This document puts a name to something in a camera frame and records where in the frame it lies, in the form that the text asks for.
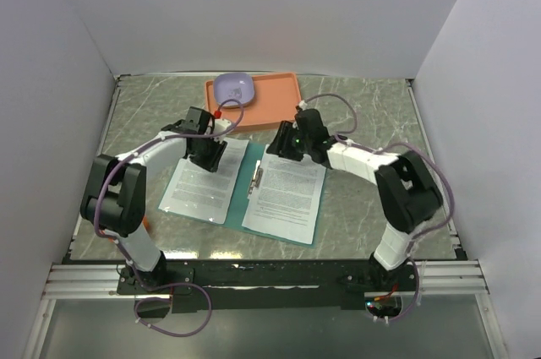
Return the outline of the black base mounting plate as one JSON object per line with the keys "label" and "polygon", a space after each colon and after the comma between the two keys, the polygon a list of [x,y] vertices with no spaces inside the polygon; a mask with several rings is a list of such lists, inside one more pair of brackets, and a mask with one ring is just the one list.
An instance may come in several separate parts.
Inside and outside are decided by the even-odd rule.
{"label": "black base mounting plate", "polygon": [[143,287],[130,268],[122,268],[117,293],[162,297],[172,303],[173,313],[195,313],[208,308],[362,310],[368,294],[415,288],[411,265],[381,281],[367,259],[173,260],[167,264],[166,282],[153,288]]}

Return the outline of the orange plastic cup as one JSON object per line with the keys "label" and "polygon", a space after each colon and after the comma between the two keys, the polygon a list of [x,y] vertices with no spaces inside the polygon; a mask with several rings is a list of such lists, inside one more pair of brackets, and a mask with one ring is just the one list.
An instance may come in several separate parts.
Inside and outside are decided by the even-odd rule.
{"label": "orange plastic cup", "polygon": [[143,225],[147,231],[150,230],[150,224],[146,217],[143,218]]}

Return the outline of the white printed paper sheets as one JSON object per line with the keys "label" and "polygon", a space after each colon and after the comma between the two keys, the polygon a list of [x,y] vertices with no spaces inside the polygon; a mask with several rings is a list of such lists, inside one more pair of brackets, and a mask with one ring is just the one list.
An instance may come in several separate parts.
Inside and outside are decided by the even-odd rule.
{"label": "white printed paper sheets", "polygon": [[314,242],[326,169],[309,156],[287,160],[265,152],[242,227],[288,242]]}

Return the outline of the metal folder clip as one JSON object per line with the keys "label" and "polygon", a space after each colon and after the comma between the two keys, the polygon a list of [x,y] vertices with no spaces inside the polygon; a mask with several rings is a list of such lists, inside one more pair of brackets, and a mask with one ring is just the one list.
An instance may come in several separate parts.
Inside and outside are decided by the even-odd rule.
{"label": "metal folder clip", "polygon": [[250,198],[254,191],[260,187],[261,179],[263,177],[264,169],[261,164],[261,160],[257,160],[254,166],[252,177],[250,178],[247,197]]}

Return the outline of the single white printed sheet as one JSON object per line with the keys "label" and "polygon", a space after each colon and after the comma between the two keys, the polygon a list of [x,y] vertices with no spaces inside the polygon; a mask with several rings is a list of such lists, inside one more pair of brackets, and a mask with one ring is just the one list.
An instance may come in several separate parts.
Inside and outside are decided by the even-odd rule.
{"label": "single white printed sheet", "polygon": [[222,225],[227,218],[247,139],[228,139],[216,172],[182,159],[172,174],[159,210]]}

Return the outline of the lavender square bowl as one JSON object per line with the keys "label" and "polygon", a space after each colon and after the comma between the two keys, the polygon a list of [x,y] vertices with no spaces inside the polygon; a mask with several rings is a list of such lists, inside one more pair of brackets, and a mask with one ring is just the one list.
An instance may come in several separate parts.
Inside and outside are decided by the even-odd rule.
{"label": "lavender square bowl", "polygon": [[212,87],[216,103],[225,108],[247,106],[255,99],[254,81],[247,73],[223,73],[214,79]]}

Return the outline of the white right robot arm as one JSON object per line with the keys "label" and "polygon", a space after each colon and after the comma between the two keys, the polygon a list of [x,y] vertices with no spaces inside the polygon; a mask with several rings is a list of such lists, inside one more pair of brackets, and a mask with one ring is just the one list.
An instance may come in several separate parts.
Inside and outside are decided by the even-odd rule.
{"label": "white right robot arm", "polygon": [[399,280],[415,230],[443,206],[443,196],[422,157],[367,150],[343,134],[330,135],[315,109],[298,109],[295,121],[281,122],[266,152],[280,158],[313,163],[344,171],[378,190],[386,227],[370,256],[371,284],[382,291]]}

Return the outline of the aluminium frame rail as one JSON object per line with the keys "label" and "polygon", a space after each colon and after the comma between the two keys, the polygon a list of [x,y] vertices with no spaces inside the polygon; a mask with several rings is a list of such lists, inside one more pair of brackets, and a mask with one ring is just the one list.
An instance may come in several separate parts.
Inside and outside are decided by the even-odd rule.
{"label": "aluminium frame rail", "polygon": [[[418,263],[421,294],[477,295],[489,288],[477,261]],[[119,264],[54,264],[46,279],[43,300],[99,300],[118,297]]]}

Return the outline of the teal green file folder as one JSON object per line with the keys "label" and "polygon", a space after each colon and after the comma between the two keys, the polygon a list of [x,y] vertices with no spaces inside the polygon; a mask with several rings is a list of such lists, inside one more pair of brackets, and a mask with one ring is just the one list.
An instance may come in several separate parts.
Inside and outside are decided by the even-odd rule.
{"label": "teal green file folder", "polygon": [[[254,231],[250,231],[242,227],[243,217],[246,213],[246,209],[249,203],[249,198],[247,197],[247,193],[248,193],[250,178],[252,177],[256,161],[261,160],[265,152],[266,152],[266,147],[264,145],[249,142],[248,148],[246,149],[242,164],[240,166],[238,179],[236,181],[235,188],[233,190],[232,200],[231,200],[229,209],[227,211],[226,221],[224,224],[218,225],[218,226],[223,226],[225,228],[233,229],[235,231],[244,231],[247,233],[253,233],[258,236],[270,237],[270,236],[265,236],[263,234],[259,234]],[[277,237],[270,237],[270,238],[275,238],[275,239],[287,242]]]}

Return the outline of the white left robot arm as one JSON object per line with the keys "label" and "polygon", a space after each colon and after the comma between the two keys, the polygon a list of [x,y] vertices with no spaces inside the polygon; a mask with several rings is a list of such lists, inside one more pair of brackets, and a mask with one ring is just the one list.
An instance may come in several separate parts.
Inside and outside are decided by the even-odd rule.
{"label": "white left robot arm", "polygon": [[147,292],[157,293],[167,283],[167,260],[144,225],[147,180],[185,159],[216,172],[227,147],[225,136],[234,128],[219,111],[190,107],[185,118],[135,149],[94,159],[80,215],[98,237],[117,246]]}

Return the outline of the salmon pink tray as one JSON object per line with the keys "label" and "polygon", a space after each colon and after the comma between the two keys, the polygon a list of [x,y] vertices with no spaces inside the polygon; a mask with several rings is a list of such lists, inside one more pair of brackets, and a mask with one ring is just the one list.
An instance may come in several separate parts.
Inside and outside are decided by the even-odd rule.
{"label": "salmon pink tray", "polygon": [[213,80],[205,82],[206,110],[217,109],[231,120],[242,120],[234,133],[277,129],[282,121],[294,121],[296,106],[301,101],[297,75],[294,73],[271,73],[251,76],[254,81],[255,99],[247,106],[225,108],[218,105],[212,92]]}

